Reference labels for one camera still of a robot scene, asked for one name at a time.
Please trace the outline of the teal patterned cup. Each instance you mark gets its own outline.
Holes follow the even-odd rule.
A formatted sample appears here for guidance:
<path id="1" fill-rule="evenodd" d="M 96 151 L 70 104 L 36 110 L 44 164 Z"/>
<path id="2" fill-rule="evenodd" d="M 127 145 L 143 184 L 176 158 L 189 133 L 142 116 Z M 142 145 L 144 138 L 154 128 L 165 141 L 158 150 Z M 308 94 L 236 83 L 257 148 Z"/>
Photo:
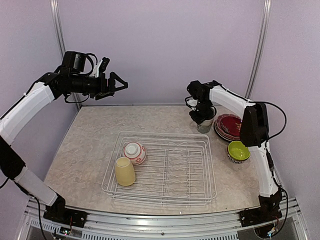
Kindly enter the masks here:
<path id="1" fill-rule="evenodd" d="M 207 134 L 210 131 L 213 122 L 213 118 L 204 120 L 202 123 L 196 125 L 196 129 L 201 134 Z"/>

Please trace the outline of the pink polka dot plate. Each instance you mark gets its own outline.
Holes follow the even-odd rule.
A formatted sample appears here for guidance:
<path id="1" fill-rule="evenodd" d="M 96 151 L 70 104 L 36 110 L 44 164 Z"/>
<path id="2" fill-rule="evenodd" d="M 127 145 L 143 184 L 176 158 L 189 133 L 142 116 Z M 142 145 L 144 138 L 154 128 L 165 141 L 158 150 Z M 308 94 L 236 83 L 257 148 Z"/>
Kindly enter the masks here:
<path id="1" fill-rule="evenodd" d="M 216 130 L 229 141 L 240 140 L 242 119 L 234 114 L 224 113 L 217 117 Z"/>

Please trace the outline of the large black round plate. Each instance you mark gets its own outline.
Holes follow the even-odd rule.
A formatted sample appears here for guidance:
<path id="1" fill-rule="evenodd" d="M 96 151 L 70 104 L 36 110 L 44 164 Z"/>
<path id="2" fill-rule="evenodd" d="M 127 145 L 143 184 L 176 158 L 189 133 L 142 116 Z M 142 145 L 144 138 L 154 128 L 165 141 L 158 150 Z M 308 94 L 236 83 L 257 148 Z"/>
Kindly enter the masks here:
<path id="1" fill-rule="evenodd" d="M 219 131 L 218 131 L 218 128 L 217 128 L 217 124 L 216 124 L 216 123 L 213 124 L 213 130 L 214 130 L 214 132 L 217 134 L 217 136 L 218 136 L 220 139 L 222 139 L 222 140 L 224 140 L 224 141 L 226 141 L 226 142 L 228 142 L 228 143 L 231 143 L 231 142 L 233 142 L 233 141 L 240 141 L 240 139 L 228 139 L 228 138 L 224 137 L 223 135 L 221 135 L 221 134 L 219 133 Z"/>

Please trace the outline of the lime green bowl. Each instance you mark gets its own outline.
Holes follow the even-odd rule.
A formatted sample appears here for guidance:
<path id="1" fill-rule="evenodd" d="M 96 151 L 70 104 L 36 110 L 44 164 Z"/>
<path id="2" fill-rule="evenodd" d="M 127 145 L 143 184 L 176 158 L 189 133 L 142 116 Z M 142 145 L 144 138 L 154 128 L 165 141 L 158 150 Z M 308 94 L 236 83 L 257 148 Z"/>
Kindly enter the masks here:
<path id="1" fill-rule="evenodd" d="M 241 141 L 232 141 L 227 146 L 228 155 L 236 161 L 245 161 L 251 153 Z"/>

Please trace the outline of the blue white patterned bowl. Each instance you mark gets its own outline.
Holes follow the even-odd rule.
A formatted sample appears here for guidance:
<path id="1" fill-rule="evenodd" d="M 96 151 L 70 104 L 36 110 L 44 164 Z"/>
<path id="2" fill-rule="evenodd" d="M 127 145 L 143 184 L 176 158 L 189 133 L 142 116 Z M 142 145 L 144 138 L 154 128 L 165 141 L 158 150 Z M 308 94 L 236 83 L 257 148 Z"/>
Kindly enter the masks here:
<path id="1" fill-rule="evenodd" d="M 227 149 L 227 155 L 233 163 L 242 164 L 250 158 L 251 153 L 246 148 L 231 148 Z"/>

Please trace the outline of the white red patterned bowl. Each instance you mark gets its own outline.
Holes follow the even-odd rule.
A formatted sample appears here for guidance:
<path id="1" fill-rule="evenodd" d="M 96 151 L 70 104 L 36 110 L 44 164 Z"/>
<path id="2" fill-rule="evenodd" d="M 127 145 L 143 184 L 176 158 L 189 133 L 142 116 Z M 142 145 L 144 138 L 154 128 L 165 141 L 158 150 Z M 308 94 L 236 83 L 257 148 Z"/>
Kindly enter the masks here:
<path id="1" fill-rule="evenodd" d="M 129 142 L 122 150 L 122 156 L 128 158 L 133 165 L 141 165 L 147 157 L 147 149 L 139 142 Z"/>

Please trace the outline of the pale yellow cup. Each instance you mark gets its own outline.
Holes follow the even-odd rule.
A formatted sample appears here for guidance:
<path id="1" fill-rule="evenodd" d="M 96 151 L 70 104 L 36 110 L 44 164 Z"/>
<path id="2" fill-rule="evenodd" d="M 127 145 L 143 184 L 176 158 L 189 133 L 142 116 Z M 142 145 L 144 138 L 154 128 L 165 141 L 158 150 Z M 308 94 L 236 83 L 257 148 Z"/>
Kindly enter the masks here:
<path id="1" fill-rule="evenodd" d="M 136 180 L 135 169 L 131 160 L 127 157 L 120 157 L 115 162 L 115 177 L 121 186 L 131 186 Z"/>

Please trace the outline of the small black dish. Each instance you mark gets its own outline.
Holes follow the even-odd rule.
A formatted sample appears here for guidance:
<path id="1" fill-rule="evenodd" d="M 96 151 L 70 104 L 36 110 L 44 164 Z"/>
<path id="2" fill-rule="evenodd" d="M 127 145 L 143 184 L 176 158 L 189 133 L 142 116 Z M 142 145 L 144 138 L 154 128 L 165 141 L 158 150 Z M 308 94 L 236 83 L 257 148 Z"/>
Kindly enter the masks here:
<path id="1" fill-rule="evenodd" d="M 240 136 L 242 120 L 234 114 L 224 113 L 217 117 L 218 127 L 226 134 L 235 137 Z"/>

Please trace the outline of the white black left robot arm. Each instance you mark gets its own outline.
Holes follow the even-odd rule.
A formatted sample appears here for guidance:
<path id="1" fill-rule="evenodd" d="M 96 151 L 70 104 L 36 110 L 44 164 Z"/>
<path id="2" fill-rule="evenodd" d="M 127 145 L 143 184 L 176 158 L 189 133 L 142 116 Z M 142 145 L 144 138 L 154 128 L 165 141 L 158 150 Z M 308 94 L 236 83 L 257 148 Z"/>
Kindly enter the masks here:
<path id="1" fill-rule="evenodd" d="M 129 87 L 117 73 L 105 71 L 110 63 L 108 57 L 98 60 L 93 53 L 66 51 L 62 62 L 54 70 L 44 73 L 0 117 L 0 170 L 3 175 L 27 194 L 50 208 L 50 214 L 63 223 L 70 218 L 64 207 L 65 200 L 44 180 L 34 173 L 14 148 L 27 127 L 46 107 L 63 97 L 66 104 L 72 94 L 81 94 L 87 99 L 99 101 L 112 97 L 116 92 Z"/>

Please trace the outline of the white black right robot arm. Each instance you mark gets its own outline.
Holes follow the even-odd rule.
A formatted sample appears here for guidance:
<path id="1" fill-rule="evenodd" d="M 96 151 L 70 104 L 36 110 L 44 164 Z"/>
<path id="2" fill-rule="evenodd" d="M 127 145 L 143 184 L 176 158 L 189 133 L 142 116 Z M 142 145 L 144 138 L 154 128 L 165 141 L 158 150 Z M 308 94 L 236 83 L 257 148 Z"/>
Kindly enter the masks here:
<path id="1" fill-rule="evenodd" d="M 242 118 L 240 141 L 248 148 L 255 163 L 259 182 L 259 204 L 256 218 L 266 222 L 280 210 L 282 191 L 274 177 L 269 141 L 267 103 L 251 101 L 225 88 L 213 80 L 207 83 L 192 81 L 186 88 L 190 97 L 186 105 L 191 108 L 191 119 L 200 125 L 212 116 L 212 106 L 217 103 Z"/>

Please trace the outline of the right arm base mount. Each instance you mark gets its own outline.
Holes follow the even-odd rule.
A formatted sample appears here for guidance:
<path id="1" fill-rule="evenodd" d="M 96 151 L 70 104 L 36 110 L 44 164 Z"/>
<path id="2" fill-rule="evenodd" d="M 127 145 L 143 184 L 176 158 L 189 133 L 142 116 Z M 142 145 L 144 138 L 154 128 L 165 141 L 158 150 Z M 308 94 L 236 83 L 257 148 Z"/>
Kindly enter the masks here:
<path id="1" fill-rule="evenodd" d="M 239 212 L 242 227 L 274 221 L 280 219 L 282 216 L 279 205 L 276 205 L 275 203 L 272 203 L 271 205 L 263 203 L 260 207 L 252 209 L 246 208 Z"/>

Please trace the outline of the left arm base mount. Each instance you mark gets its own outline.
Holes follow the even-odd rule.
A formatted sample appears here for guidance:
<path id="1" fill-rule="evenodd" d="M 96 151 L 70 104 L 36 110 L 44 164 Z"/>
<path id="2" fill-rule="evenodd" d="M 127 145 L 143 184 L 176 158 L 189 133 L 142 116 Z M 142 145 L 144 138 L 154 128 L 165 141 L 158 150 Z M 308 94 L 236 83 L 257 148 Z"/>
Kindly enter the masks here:
<path id="1" fill-rule="evenodd" d="M 66 207 L 66 201 L 58 196 L 53 205 L 45 206 L 44 219 L 70 227 L 84 228 L 88 213 Z"/>

